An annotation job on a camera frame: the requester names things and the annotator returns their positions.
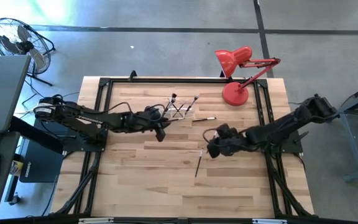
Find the robotic arm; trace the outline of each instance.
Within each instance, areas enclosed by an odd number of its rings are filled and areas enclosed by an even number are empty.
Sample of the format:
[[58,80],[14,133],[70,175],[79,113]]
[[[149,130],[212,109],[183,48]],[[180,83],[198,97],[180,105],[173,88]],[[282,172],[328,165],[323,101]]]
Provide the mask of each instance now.
[[238,151],[256,151],[260,147],[281,145],[289,135],[312,123],[330,122],[336,117],[336,109],[332,107],[326,98],[317,94],[306,99],[293,112],[276,120],[274,123],[264,126],[253,126],[242,131],[230,128],[222,124],[216,129],[218,137],[208,141],[208,152],[212,158],[220,154],[232,156]]
[[163,141],[165,137],[163,129],[169,126],[170,122],[155,107],[163,105],[147,106],[143,111],[136,113],[133,113],[129,104],[125,102],[119,103],[113,108],[121,104],[128,105],[129,111],[122,113],[100,112],[85,106],[79,106],[75,102],[64,101],[60,95],[55,95],[41,99],[39,105],[34,108],[34,112],[36,118],[42,121],[58,122],[85,135],[87,141],[90,142],[100,141],[103,130],[110,130],[114,133],[136,133],[154,130],[157,140]]

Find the pen holder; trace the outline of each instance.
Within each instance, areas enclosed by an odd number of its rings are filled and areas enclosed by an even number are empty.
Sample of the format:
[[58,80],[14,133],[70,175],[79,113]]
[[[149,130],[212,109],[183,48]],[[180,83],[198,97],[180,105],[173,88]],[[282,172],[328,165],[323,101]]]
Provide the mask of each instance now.
[[184,101],[183,103],[176,102],[174,106],[171,106],[164,114],[164,118],[168,119],[180,119],[180,118],[193,118],[194,117],[194,105],[188,110],[190,103]]

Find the wooden tabletop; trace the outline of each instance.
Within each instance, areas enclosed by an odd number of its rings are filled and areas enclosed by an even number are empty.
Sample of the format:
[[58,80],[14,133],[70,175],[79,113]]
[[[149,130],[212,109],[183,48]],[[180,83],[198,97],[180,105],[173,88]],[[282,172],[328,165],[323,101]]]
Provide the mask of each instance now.
[[[94,107],[99,78],[84,77],[79,105]],[[268,78],[267,81],[277,119],[290,112],[284,81],[281,78]],[[223,123],[238,129],[259,125],[254,89],[247,87],[247,103],[234,107],[222,99],[223,87],[223,84],[205,83],[115,83],[110,106],[127,101],[133,111],[143,111],[146,106],[157,103],[166,105],[172,93],[178,95],[179,103],[199,95],[194,106],[195,118],[215,116],[217,120],[173,122],[165,129],[167,135],[163,142],[156,140],[154,132],[109,132],[99,167],[92,216],[273,217],[266,163],[261,153],[238,152],[231,157],[211,159],[204,150],[195,177],[200,149],[206,149],[201,135],[205,129]],[[267,114],[262,90],[260,94],[264,114]],[[126,106],[114,109],[114,112],[122,111],[127,111]],[[63,206],[77,187],[83,156],[84,153],[76,152],[63,161],[53,212]],[[301,162],[294,155],[284,154],[283,164],[288,187],[306,210],[313,213]],[[82,209],[88,189],[85,192]],[[281,191],[277,192],[280,208],[284,211]]]

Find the concrete floor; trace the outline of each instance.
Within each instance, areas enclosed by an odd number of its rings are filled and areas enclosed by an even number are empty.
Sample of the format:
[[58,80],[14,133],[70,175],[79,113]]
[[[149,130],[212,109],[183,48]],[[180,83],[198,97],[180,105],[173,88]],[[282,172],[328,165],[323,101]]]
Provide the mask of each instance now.
[[[358,30],[358,0],[260,0],[266,29]],[[0,17],[30,25],[87,27],[165,27],[257,29],[252,0],[0,0]],[[219,64],[213,52],[249,45],[262,57],[259,34],[158,32],[41,32],[57,51],[50,68],[40,76],[55,84],[34,82],[43,95],[76,92],[85,75],[216,77]],[[319,93],[334,105],[358,90],[358,35],[266,35],[271,57],[281,64],[274,77],[285,79],[288,98],[299,102]],[[235,76],[254,75],[237,70]],[[25,85],[19,102],[32,93]],[[76,100],[76,95],[68,100]],[[37,103],[36,98],[26,105]],[[33,122],[32,116],[26,121]],[[358,221],[358,181],[344,174],[356,171],[339,121],[309,124],[302,140],[306,175],[317,215]],[[41,215],[52,183],[19,184],[23,203],[2,202],[0,218]]]

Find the fan grille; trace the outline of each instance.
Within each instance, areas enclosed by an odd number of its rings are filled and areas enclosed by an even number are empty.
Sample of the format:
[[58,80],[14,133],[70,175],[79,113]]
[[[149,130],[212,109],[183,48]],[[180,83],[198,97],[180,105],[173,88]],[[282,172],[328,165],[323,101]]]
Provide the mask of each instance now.
[[[45,59],[45,66],[42,68],[37,68],[36,66],[34,66],[34,59],[31,58],[31,62],[29,65],[29,69],[28,69],[28,73],[33,73],[33,69],[34,69],[34,74],[41,74],[43,72],[45,72],[49,65],[50,65],[50,53],[47,53],[49,51],[48,45],[45,43],[45,41],[43,40],[43,38],[41,36],[39,36],[37,33],[35,33],[34,31],[32,31],[31,28],[28,28],[29,25],[27,25],[26,23],[22,22],[22,21],[18,21],[17,19],[10,19],[10,18],[1,18],[0,19],[0,36],[6,36],[12,43],[16,43],[16,42],[22,42],[19,38],[19,36],[17,35],[17,27],[18,26],[23,26],[31,35],[31,38],[28,39],[28,41],[32,42],[33,46],[35,49],[37,49],[43,56]],[[3,44],[0,41],[0,54],[1,55],[19,55],[19,54],[14,54],[10,51],[8,51]]]

